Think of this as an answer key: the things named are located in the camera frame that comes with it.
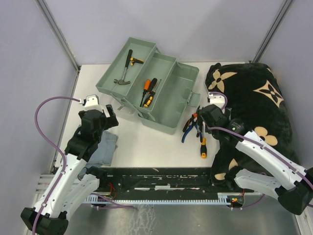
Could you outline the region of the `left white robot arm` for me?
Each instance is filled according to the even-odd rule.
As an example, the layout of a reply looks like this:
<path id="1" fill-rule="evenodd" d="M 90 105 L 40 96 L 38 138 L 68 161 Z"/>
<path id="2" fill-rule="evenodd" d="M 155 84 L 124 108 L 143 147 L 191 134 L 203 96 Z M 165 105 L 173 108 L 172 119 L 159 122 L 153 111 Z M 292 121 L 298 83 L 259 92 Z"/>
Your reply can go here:
<path id="1" fill-rule="evenodd" d="M 95 167 L 81 183 L 73 186 L 78 174 L 97 150 L 103 132 L 119 125 L 112 105 L 85 108 L 78 113 L 81 125 L 75 130 L 64 151 L 65 159 L 39 201 L 24 208 L 21 219 L 35 235 L 63 235 L 69 221 L 83 201 L 95 190 L 108 186 L 105 173 Z"/>

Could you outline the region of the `orange handled screwdriver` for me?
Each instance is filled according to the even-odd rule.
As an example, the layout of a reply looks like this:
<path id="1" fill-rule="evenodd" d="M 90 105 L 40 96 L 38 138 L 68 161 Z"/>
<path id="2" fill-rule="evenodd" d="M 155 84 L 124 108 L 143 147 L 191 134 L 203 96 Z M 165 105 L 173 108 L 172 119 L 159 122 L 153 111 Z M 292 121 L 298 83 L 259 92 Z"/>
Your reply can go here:
<path id="1" fill-rule="evenodd" d="M 145 81 L 145 83 L 144 83 L 143 95 L 142 95 L 142 100 L 141 100 L 141 102 L 140 102 L 140 106 L 142 106 L 143 99 L 144 99 L 144 97 L 145 97 L 145 95 L 146 95 L 146 93 L 147 93 L 147 91 L 148 91 L 148 88 L 149 88 L 149 86 L 150 86 L 150 83 L 151 83 L 150 79 L 147 79 L 147 80 Z"/>

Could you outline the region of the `blue handled pliers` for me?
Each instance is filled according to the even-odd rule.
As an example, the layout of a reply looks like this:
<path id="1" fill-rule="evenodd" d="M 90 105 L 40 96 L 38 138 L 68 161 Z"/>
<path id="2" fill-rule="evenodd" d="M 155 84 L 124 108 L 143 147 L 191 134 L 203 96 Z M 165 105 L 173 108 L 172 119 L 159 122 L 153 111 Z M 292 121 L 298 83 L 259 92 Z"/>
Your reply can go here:
<path id="1" fill-rule="evenodd" d="M 197 124 L 197 121 L 195 120 L 188 120 L 184 127 L 183 127 L 183 136 L 182 136 L 182 139 L 181 139 L 181 142 L 184 143 L 185 142 L 185 138 L 186 136 L 189 134 L 189 132 L 193 129 L 193 128 L 196 128 L 197 130 L 197 134 L 196 134 L 196 137 L 199 137 L 200 138 L 200 142 L 201 142 L 201 132 L 198 128 L 198 124 Z"/>

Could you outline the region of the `green plastic tool box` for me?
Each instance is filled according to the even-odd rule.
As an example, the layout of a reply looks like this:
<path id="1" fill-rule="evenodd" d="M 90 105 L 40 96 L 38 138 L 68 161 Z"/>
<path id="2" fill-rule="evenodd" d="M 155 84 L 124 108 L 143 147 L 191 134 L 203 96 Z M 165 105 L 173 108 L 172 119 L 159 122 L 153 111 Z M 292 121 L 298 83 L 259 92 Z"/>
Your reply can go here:
<path id="1" fill-rule="evenodd" d="M 199 71 L 161 53 L 156 43 L 130 37 L 96 88 L 134 111 L 143 125 L 172 135 L 185 108 L 199 103 L 193 91 Z"/>

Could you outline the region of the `orange black nut driver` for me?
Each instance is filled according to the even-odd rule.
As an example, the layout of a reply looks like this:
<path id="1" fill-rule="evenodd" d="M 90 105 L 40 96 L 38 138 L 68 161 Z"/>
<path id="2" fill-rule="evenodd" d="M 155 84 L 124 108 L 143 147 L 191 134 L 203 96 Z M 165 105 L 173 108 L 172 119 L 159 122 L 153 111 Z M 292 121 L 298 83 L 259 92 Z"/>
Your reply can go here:
<path id="1" fill-rule="evenodd" d="M 153 90 L 153 88 L 155 87 L 157 83 L 157 78 L 153 78 L 152 81 L 150 82 L 150 85 L 147 89 L 146 95 L 144 96 L 144 100 L 142 102 L 142 106 L 144 106 L 146 99 L 149 97 L 151 91 Z"/>

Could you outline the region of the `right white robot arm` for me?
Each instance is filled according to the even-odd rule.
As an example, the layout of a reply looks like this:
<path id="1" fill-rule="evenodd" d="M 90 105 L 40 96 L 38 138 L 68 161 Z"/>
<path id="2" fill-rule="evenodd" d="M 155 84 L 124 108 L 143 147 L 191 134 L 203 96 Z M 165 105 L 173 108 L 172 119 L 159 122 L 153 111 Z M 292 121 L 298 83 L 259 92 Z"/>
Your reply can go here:
<path id="1" fill-rule="evenodd" d="M 242 120 L 230 120 L 218 106 L 211 104 L 198 110 L 204 129 L 217 139 L 220 149 L 211 167 L 211 180 L 217 183 L 217 174 L 224 175 L 224 185 L 229 191 L 250 189 L 270 196 L 289 212 L 301 215 L 313 199 L 313 170 L 291 161 Z M 235 151 L 242 152 L 264 168 L 269 176 L 251 172 L 239 165 Z"/>

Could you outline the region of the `small yellow black screwdriver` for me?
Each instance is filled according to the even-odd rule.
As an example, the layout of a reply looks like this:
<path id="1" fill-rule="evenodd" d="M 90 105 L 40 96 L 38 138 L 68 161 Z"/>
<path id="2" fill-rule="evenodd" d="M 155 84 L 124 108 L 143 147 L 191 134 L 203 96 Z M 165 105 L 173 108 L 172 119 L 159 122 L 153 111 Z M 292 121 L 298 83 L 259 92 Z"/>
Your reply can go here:
<path id="1" fill-rule="evenodd" d="M 161 83 L 161 79 L 153 86 L 151 92 L 149 93 L 149 95 L 146 97 L 145 101 L 144 101 L 144 104 L 143 104 L 143 107 L 149 107 L 150 104 L 152 103 L 152 100 L 153 100 L 153 97 L 156 93 L 156 90 L 159 86 L 159 84 Z"/>

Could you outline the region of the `black handled claw hammer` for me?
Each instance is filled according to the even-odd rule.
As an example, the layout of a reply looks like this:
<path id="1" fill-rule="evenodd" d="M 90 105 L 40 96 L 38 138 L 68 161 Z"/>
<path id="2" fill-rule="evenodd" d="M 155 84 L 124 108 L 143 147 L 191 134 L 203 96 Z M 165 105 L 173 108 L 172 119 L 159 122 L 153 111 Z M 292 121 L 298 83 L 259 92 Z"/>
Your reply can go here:
<path id="1" fill-rule="evenodd" d="M 128 71 L 128 67 L 129 67 L 130 59 L 132 57 L 132 53 L 133 53 L 133 50 L 129 49 L 122 77 L 119 80 L 114 79 L 113 82 L 115 84 L 119 84 L 119 85 L 129 85 L 130 84 L 130 81 L 125 81 L 125 77 L 126 77 L 126 74 Z"/>

